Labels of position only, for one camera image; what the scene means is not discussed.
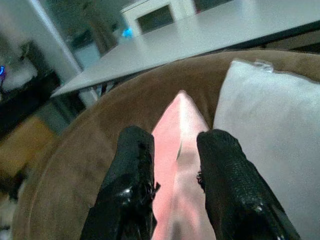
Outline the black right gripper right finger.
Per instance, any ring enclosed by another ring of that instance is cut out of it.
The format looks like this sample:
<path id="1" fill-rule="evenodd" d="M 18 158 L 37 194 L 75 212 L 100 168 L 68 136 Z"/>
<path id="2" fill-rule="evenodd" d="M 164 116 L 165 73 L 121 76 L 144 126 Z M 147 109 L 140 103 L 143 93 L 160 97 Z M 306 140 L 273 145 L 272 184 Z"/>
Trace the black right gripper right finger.
<path id="1" fill-rule="evenodd" d="M 200 132 L 199 185 L 218 240 L 299 240 L 275 194 L 239 141 L 220 129 Z"/>

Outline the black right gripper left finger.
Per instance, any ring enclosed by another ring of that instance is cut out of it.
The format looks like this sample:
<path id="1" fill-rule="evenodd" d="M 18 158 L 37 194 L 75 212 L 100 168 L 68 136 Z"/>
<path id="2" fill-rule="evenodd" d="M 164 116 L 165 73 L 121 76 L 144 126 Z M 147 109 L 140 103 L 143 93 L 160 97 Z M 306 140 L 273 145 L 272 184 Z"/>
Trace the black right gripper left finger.
<path id="1" fill-rule="evenodd" d="M 138 126 L 119 134 L 114 159 L 82 228 L 83 240 L 150 240 L 157 220 L 153 201 L 154 137 Z"/>

